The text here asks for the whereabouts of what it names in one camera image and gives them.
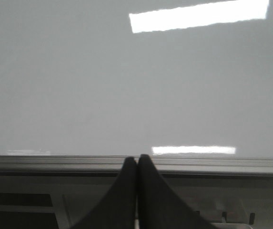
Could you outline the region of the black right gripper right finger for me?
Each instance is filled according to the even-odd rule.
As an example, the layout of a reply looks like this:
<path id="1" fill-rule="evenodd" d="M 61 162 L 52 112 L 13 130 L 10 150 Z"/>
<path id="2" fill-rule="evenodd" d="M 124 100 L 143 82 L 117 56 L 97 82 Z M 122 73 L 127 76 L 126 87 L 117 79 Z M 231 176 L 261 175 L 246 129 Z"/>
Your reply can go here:
<path id="1" fill-rule="evenodd" d="M 141 229 L 214 229 L 182 201 L 159 174 L 149 155 L 138 160 L 138 216 Z"/>

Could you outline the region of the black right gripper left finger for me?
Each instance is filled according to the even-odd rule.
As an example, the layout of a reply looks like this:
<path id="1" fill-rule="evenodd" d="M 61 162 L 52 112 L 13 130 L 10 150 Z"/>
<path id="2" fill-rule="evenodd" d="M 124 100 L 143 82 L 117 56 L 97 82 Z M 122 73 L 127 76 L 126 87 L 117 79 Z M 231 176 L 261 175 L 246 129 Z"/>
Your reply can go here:
<path id="1" fill-rule="evenodd" d="M 107 193 L 73 229 L 133 229 L 137 196 L 137 163 L 127 157 Z"/>

